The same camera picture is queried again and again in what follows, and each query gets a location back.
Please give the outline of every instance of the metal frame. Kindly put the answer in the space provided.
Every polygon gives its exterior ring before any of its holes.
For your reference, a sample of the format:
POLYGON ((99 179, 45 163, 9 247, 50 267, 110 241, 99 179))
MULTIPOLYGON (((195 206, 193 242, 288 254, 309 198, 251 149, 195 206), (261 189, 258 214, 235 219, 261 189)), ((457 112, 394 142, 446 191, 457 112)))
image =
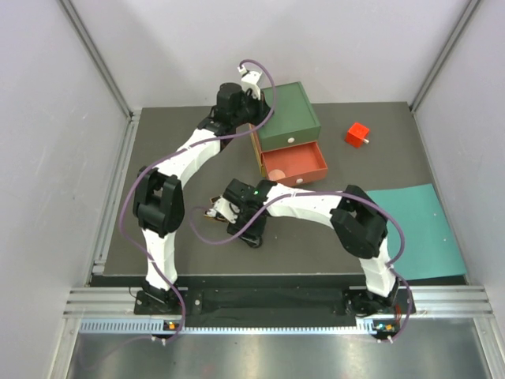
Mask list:
MULTIPOLYGON (((473 319, 480 338, 484 356, 493 378, 505 377, 505 350, 496 319, 482 286, 423 286, 412 287, 417 312, 412 315, 419 319, 473 319)), ((133 314, 135 298, 128 288, 84 287, 70 292, 64 312, 64 327, 58 353, 54 359, 51 379, 65 378, 70 359, 77 341, 77 330, 86 333, 159 333, 160 322, 180 320, 180 317, 153 317, 133 314)), ((343 328, 185 328, 182 334, 368 334, 367 320, 357 327, 343 328)))
POLYGON ((125 134, 119 147, 115 160, 113 173, 107 190, 107 198, 100 219, 98 233, 92 250, 92 256, 88 263, 85 283, 89 283, 92 275, 102 275, 105 261, 109 253, 110 240, 114 231, 114 223, 121 203, 122 188, 125 183, 126 172, 130 156, 132 155, 133 142, 137 134, 141 111, 135 111, 128 121, 125 134))
POLYGON ((433 82, 438 77, 440 70, 442 69, 443 65, 445 64, 449 56, 451 56, 451 53, 454 50, 456 43, 459 41, 463 31, 465 30, 472 16, 476 13, 481 3, 482 0, 469 0, 468 3, 466 4, 465 9, 463 10, 461 16, 458 19, 458 22, 456 23, 454 29, 449 35, 449 38, 447 39, 446 43, 443 45, 442 51, 439 53, 438 57, 433 63, 432 68, 428 71, 428 75, 426 76, 421 88, 415 95, 413 102, 410 105, 410 110, 412 111, 413 114, 415 114, 417 109, 419 109, 419 106, 421 105, 426 95, 428 94, 429 89, 432 87, 433 82))
POLYGON ((73 5, 71 0, 58 0, 58 4, 62 7, 65 15, 69 19, 70 23, 73 26, 73 29, 76 31, 79 36, 80 41, 83 44, 84 49, 89 53, 90 58, 95 64, 96 69, 98 70, 100 76, 105 81, 105 84, 109 88, 112 96, 118 103, 119 108, 123 111, 126 117, 131 118, 133 116, 133 112, 128 106, 125 97, 122 95, 119 90, 118 85, 114 81, 112 74, 107 68, 107 64, 102 58, 102 55, 99 53, 98 48, 96 47, 93 39, 89 35, 86 26, 82 22, 79 13, 77 12, 75 6, 73 5))

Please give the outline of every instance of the gray table surface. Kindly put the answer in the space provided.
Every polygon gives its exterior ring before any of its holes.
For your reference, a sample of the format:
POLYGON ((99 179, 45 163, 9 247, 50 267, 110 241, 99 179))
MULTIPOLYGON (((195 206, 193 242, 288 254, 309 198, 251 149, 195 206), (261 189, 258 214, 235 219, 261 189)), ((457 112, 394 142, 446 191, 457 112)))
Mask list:
MULTIPOLYGON (((319 145, 328 165, 327 177, 303 186, 307 190, 386 190, 432 182, 425 151, 406 103, 316 104, 322 125, 319 145), (355 149, 343 138, 354 122, 370 128, 370 143, 355 149)), ((175 151, 192 134, 208 107, 144 108, 126 174, 124 200, 138 170, 175 151)), ((251 185, 261 180, 249 137, 238 138, 209 160, 184 189, 186 218, 176 237, 175 262, 180 274, 361 273, 357 258, 340 245, 334 231, 316 223, 269 219, 264 244, 253 250, 242 241, 210 246, 198 240, 188 223, 195 205, 210 205, 232 178, 251 185)), ((202 234, 223 239, 226 224, 196 214, 202 234)), ((128 214, 125 229, 144 243, 137 220, 128 214)), ((144 275, 144 255, 114 229, 104 275, 144 275)))

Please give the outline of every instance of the red cube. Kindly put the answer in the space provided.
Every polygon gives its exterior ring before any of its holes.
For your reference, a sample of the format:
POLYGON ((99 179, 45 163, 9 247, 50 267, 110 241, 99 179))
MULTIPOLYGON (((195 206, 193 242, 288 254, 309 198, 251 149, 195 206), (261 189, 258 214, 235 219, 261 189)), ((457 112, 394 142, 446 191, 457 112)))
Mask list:
POLYGON ((355 122, 347 131, 346 142, 355 148, 360 148, 363 143, 368 143, 366 136, 368 136, 369 132, 369 128, 358 122, 355 122))

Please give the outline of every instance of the metal floor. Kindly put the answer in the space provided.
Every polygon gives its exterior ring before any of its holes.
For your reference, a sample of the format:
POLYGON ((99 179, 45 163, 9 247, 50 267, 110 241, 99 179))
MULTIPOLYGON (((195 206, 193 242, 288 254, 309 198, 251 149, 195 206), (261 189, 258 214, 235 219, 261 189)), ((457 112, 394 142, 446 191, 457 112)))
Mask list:
POLYGON ((132 336, 79 335, 68 379, 491 378, 473 320, 412 320, 393 345, 370 336, 181 336, 110 349, 132 336))

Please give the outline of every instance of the stacked boxes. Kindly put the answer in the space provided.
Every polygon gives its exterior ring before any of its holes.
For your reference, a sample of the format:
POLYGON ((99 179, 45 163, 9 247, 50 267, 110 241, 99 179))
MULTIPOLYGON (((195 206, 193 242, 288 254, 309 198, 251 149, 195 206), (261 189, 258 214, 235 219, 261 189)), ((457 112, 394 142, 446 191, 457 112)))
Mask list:
MULTIPOLYGON (((276 89, 274 115, 251 134, 261 174, 285 186, 321 180, 328 169, 317 144, 321 125, 312 104, 300 82, 276 89)), ((267 103, 272 104, 271 88, 264 92, 267 103)))

